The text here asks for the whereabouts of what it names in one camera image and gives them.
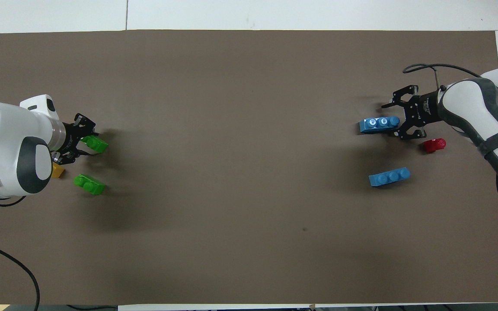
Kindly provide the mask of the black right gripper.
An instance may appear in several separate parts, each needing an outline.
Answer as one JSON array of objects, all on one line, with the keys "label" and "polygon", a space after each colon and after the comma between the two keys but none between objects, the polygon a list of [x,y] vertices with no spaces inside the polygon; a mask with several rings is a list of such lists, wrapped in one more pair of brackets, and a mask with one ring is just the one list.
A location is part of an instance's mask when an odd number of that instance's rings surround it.
[{"label": "black right gripper", "polygon": [[[423,139],[425,137],[423,126],[441,121],[437,108],[439,92],[433,91],[429,94],[418,95],[418,91],[418,85],[403,87],[393,92],[387,104],[381,105],[381,109],[394,106],[405,108],[405,124],[399,126],[394,132],[394,136],[400,140]],[[410,98],[403,100],[404,96],[410,96]]]}]

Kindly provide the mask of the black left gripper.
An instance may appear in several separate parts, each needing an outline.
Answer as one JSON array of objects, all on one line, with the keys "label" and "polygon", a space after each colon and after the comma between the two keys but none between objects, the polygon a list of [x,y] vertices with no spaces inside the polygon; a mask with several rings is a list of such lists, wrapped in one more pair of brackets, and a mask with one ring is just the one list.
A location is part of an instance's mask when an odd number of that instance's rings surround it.
[{"label": "black left gripper", "polygon": [[73,124],[64,123],[64,129],[64,143],[55,152],[53,151],[53,162],[57,165],[71,165],[81,156],[95,155],[77,148],[84,135],[97,135],[95,122],[83,114],[76,114]]}]

